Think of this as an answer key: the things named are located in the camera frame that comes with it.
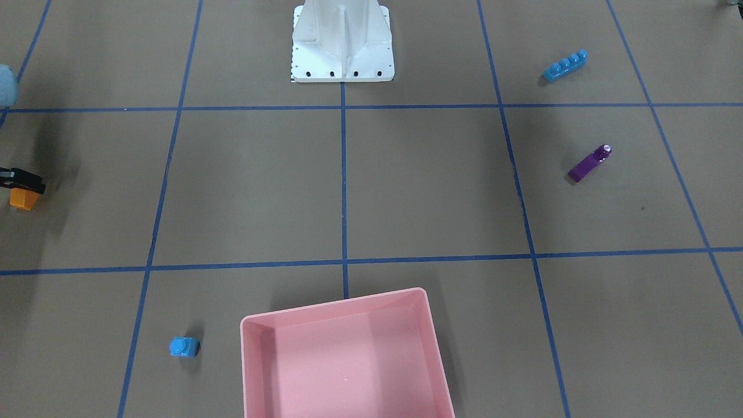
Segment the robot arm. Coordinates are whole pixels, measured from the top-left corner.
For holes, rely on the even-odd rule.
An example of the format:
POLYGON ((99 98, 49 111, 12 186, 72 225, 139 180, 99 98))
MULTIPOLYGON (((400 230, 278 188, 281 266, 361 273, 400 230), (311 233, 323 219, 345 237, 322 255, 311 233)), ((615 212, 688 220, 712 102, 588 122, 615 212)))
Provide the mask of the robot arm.
MULTIPOLYGON (((1 108, 5 110, 14 106, 19 97, 19 83, 10 66, 1 64, 1 108)), ((2 187, 8 189, 22 189, 43 195, 47 185, 39 175, 32 174, 20 168, 1 167, 2 187)))

